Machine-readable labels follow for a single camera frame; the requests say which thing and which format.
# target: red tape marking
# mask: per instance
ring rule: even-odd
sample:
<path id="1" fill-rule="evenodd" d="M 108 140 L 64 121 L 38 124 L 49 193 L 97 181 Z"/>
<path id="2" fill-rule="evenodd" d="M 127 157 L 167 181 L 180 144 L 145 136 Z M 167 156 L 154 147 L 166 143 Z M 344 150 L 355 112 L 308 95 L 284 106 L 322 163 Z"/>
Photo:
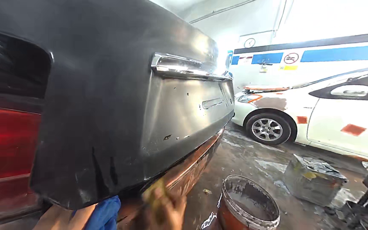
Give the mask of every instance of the red tape marking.
<path id="1" fill-rule="evenodd" d="M 298 124 L 307 124 L 308 123 L 308 118 L 307 117 L 297 117 L 298 119 Z"/>
<path id="2" fill-rule="evenodd" d="M 345 127 L 343 127 L 340 131 L 357 137 L 365 130 L 366 128 L 354 124 L 348 124 Z"/>

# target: paint bucket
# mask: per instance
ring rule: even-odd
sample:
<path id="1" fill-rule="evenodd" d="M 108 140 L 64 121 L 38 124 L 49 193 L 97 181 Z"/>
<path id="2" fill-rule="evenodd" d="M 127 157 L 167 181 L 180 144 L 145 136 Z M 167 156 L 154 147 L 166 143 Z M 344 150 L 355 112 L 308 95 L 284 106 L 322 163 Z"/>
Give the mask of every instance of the paint bucket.
<path id="1" fill-rule="evenodd" d="M 279 225 L 279 208 L 252 180 L 229 175 L 222 184 L 218 220 L 224 230 L 274 230 Z"/>

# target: yellow sign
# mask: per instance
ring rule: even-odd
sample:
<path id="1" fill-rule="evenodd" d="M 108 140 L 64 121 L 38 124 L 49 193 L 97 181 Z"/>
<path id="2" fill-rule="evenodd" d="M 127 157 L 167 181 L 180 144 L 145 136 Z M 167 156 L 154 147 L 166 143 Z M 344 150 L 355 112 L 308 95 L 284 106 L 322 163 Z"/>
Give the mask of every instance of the yellow sign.
<path id="1" fill-rule="evenodd" d="M 279 70 L 296 70 L 298 68 L 297 65 L 285 65 L 279 67 Z"/>

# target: car wheel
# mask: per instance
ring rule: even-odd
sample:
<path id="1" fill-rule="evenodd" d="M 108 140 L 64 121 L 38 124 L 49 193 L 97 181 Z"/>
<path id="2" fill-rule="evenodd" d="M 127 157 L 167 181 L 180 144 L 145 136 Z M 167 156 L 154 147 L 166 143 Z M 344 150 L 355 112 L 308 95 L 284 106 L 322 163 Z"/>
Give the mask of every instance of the car wheel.
<path id="1" fill-rule="evenodd" d="M 253 140 L 268 145 L 282 144 L 291 134 L 289 123 L 273 113 L 261 113 L 251 117 L 246 129 Z"/>

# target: concrete floor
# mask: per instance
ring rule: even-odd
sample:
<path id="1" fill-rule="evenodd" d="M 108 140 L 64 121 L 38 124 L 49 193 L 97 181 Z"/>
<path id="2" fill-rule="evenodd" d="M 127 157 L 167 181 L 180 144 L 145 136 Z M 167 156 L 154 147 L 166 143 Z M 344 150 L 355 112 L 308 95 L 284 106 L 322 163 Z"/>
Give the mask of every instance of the concrete floor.
<path id="1" fill-rule="evenodd" d="M 200 229 L 211 212 L 216 212 L 222 181 L 232 174 L 252 179 L 271 194 L 281 213 L 278 230 L 331 229 L 322 221 L 322 207 L 295 198 L 283 184 L 283 171 L 292 154 L 324 160 L 348 178 L 349 182 L 332 201 L 331 207 L 340 207 L 345 200 L 357 201 L 366 191 L 362 181 L 367 171 L 359 160 L 295 143 L 266 146 L 254 142 L 245 136 L 242 127 L 230 122 L 216 154 L 187 196 L 183 229 Z M 205 194 L 203 189 L 212 191 L 212 194 Z"/>

